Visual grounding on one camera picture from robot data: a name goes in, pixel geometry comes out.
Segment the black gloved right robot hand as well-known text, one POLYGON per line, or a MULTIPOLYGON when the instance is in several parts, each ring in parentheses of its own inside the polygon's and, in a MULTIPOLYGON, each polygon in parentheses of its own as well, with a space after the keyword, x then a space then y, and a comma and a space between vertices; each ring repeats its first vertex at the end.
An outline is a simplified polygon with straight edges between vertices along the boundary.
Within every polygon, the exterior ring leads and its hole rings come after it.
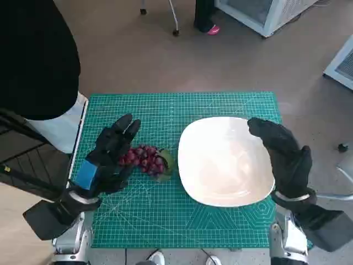
POLYGON ((276 190, 290 199, 308 194, 313 164, 310 147, 300 147, 293 133, 281 124, 259 118, 251 118, 247 124, 268 151, 276 190))

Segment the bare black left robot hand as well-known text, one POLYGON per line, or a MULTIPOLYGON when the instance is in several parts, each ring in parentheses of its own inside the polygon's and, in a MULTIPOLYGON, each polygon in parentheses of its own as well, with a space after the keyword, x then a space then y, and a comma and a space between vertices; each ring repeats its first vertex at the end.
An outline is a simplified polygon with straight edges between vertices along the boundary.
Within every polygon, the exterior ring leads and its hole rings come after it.
POLYGON ((132 166, 121 166, 119 160, 127 155, 131 142, 141 126, 139 119, 125 114, 110 127, 105 127, 87 154, 73 181, 72 189, 84 198, 100 193, 111 194, 124 189, 132 166))

